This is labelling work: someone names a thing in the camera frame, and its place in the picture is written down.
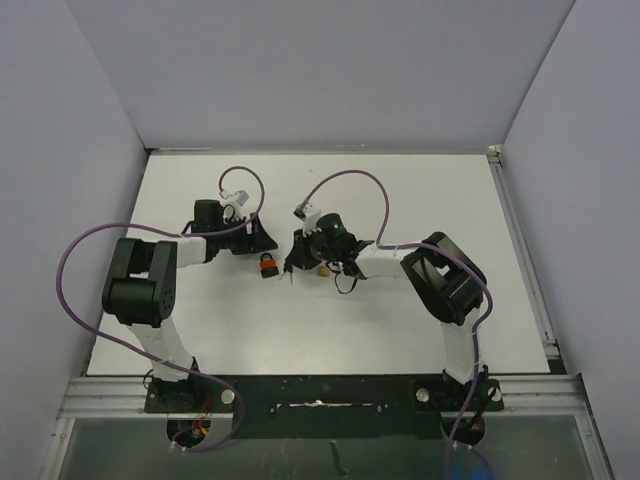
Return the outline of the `black headed key bunch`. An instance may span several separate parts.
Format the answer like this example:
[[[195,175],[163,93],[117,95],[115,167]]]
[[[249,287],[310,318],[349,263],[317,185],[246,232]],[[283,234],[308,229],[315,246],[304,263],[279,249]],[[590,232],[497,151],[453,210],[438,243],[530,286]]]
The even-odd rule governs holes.
[[[289,284],[293,284],[293,272],[294,272],[294,267],[290,264],[285,264],[283,266],[283,270],[280,274],[279,280],[287,281]]]

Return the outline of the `orange black padlock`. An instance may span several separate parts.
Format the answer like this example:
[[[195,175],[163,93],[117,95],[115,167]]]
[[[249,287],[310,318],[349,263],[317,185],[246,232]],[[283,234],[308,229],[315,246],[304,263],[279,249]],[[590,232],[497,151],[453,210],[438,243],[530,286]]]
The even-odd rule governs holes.
[[[276,259],[269,252],[264,252],[259,260],[260,275],[263,279],[276,277],[280,274]]]

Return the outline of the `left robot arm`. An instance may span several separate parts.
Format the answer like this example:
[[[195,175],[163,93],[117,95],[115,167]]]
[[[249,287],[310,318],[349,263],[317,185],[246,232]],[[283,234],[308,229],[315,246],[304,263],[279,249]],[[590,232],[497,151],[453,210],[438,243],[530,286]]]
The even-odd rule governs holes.
[[[180,410],[200,405],[204,387],[192,373],[195,357],[180,338],[172,313],[181,268],[211,262],[220,252],[265,254],[278,248],[259,214],[243,212],[241,200],[198,200],[179,237],[116,242],[102,292],[105,313],[114,316],[152,357],[152,378],[169,383],[168,399]]]

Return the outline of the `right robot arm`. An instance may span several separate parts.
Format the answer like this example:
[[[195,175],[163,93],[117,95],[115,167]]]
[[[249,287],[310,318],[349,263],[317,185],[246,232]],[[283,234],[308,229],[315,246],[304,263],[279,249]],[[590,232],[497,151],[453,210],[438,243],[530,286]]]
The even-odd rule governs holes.
[[[294,215],[302,227],[294,231],[284,271],[325,265],[355,282],[408,280],[426,310],[441,324],[445,373],[451,378],[445,384],[446,399],[459,409],[478,401],[479,381],[487,376],[487,367],[475,324],[485,298],[486,277],[464,252],[442,232],[421,242],[384,247],[373,240],[357,239],[337,213],[297,209]]]

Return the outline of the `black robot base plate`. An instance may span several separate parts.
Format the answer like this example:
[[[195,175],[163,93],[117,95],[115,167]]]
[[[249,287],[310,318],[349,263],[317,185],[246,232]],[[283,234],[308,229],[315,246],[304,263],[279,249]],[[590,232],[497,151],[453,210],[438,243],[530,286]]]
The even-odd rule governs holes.
[[[232,419],[237,439],[370,439],[447,435],[459,412],[460,435],[483,434],[484,414],[504,408],[502,388],[482,375],[461,385],[445,374],[231,375],[212,382],[151,379],[148,414],[193,415],[167,423],[168,435],[197,444],[214,416]]]

